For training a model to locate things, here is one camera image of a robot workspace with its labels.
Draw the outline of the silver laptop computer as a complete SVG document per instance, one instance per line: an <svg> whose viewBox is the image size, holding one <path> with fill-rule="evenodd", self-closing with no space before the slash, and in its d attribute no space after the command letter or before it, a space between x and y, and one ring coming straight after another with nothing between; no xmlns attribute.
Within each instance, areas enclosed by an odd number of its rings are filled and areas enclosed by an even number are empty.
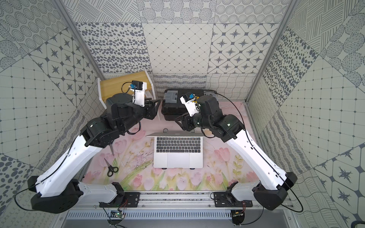
<svg viewBox="0 0 365 228"><path fill-rule="evenodd" d="M203 168L203 134L185 131L153 133L154 168Z"/></svg>

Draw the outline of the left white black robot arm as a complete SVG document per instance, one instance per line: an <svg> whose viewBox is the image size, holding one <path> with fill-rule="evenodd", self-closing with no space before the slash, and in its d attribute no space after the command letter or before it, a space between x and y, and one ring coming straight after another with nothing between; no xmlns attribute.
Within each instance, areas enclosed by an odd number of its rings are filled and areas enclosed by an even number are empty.
<svg viewBox="0 0 365 228"><path fill-rule="evenodd" d="M28 179L28 188L35 193L30 200L32 209L58 214L75 205L122 206L126 201L125 192L118 182L85 184L75 179L75 175L115 139L131 135L130 129L140 124L142 119L153 120L160 103L160 100L144 97L135 101L127 93L108 98L105 112L81 129L65 153L45 173Z"/></svg>

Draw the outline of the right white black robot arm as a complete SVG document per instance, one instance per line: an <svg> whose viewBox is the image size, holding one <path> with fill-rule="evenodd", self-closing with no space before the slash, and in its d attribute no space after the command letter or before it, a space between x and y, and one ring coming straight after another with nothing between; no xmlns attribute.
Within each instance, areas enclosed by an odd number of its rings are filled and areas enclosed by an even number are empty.
<svg viewBox="0 0 365 228"><path fill-rule="evenodd" d="M259 183L252 192L256 201L272 211L282 205L288 191L298 180L293 172L285 172L256 144L242 121L234 115L225 115L216 98L210 95L198 97L185 94L180 102L187 113L175 119L184 130L209 129L233 148L256 173Z"/></svg>

